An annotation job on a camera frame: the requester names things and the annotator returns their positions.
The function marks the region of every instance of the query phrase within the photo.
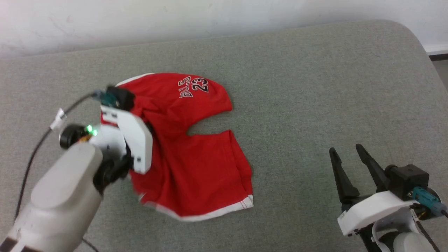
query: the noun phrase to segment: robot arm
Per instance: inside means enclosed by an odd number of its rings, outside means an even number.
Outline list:
[[[390,165],[383,170],[362,145],[357,144],[356,150],[377,190],[371,196],[359,196],[336,150],[330,149],[342,203],[342,214],[337,219],[342,234],[359,235],[369,252],[437,252],[431,238],[421,235],[416,227],[424,231],[419,220],[437,217],[446,210],[437,194],[427,187],[429,174],[414,165]],[[398,231],[379,237],[378,232],[393,229]]]
[[[94,184],[102,161],[101,150],[90,143],[68,149],[36,184],[0,251],[75,250],[103,198]]]
[[[111,93],[123,97],[119,92]],[[120,107],[124,104],[129,110],[129,99],[115,99],[111,93],[106,98],[113,105],[101,106],[103,119],[118,127],[66,127],[60,145],[68,150],[36,184],[29,203],[0,243],[0,252],[75,250],[98,211],[105,187],[126,177],[130,169],[142,174],[149,170],[151,133],[141,118]]]

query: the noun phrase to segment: black cable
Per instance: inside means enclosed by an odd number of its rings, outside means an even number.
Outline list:
[[[88,240],[82,238],[82,241],[89,246],[91,249],[93,249],[95,252],[99,252],[99,250],[97,248],[95,248],[95,246],[93,246],[93,244],[91,244]]]
[[[425,236],[425,238],[428,240],[429,243],[431,243],[432,247],[434,248],[435,252],[440,252],[439,248],[437,247],[437,245],[434,243],[434,241],[431,239],[431,237],[429,236],[429,234],[426,232],[426,230],[423,228],[422,224],[420,223],[420,221],[416,221],[415,222],[418,226],[418,228],[420,229],[420,231],[423,233],[423,235]]]
[[[447,211],[442,210],[442,214],[443,214],[446,218],[448,218],[448,213],[447,213]]]
[[[67,110],[64,111],[64,115],[66,116],[68,113],[70,113],[73,109],[75,109],[79,104],[81,104],[82,102],[84,102],[85,100],[91,98],[91,97],[95,97],[98,95],[98,92],[93,92],[87,95],[84,95],[83,97],[79,98],[76,102],[74,102],[72,105],[70,105],[70,107],[67,108]],[[45,141],[45,139],[50,135],[50,133],[52,132],[52,129],[49,128],[42,136],[42,138],[39,140],[39,142],[37,143],[36,147],[34,148],[30,159],[28,160],[28,165],[26,166],[26,170],[25,170],[25,175],[23,175],[23,180],[22,180],[22,187],[20,189],[20,194],[19,194],[19,200],[17,201],[17,207],[16,207],[16,213],[14,215],[14,221],[17,219],[17,217],[19,216],[19,212],[20,212],[20,206],[22,204],[22,199],[23,199],[23,193],[25,192],[25,186],[26,186],[26,181],[28,180],[28,175],[30,173],[30,169],[31,169],[31,164],[33,163],[34,160],[34,156],[36,155],[37,151],[39,150],[40,146],[42,145],[42,143]],[[91,244],[89,241],[87,241],[86,239],[82,238],[82,241],[87,244],[89,247],[91,247],[95,252],[99,252],[97,248],[95,248],[95,246],[93,246],[93,244]]]

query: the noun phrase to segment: red jersey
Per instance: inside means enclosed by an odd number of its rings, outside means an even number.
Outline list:
[[[232,110],[226,90],[191,74],[146,74],[122,83],[135,94],[131,112],[152,127],[151,168],[130,172],[143,204],[183,221],[253,206],[252,171],[232,131],[186,134],[198,121]]]

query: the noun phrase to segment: gray couch cushion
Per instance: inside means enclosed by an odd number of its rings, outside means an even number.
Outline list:
[[[255,207],[182,223],[137,203],[117,182],[86,237],[100,251],[363,251],[343,237],[328,149],[361,193],[375,191],[355,144],[383,166],[415,164],[448,200],[448,96],[415,36],[388,21],[337,23],[260,35],[155,43],[0,61],[0,236],[12,226],[27,159],[53,120],[84,93],[148,72],[198,74],[222,84],[234,109],[190,129],[232,129],[253,168]],[[84,104],[73,122],[98,122]],[[61,155],[54,133],[30,190]],[[423,223],[447,247],[446,220]],[[84,244],[78,249],[87,252]]]

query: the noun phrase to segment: white label tag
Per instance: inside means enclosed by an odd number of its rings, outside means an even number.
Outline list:
[[[417,214],[415,214],[414,209],[411,209],[411,215],[412,215],[412,218],[414,219],[414,222],[418,222],[418,217],[417,217]]]
[[[55,120],[50,124],[50,128],[52,130],[57,130],[57,129],[62,128],[62,126],[64,126],[66,118],[67,118],[67,116],[65,115],[64,111],[61,108],[59,108],[57,115],[55,117]]]

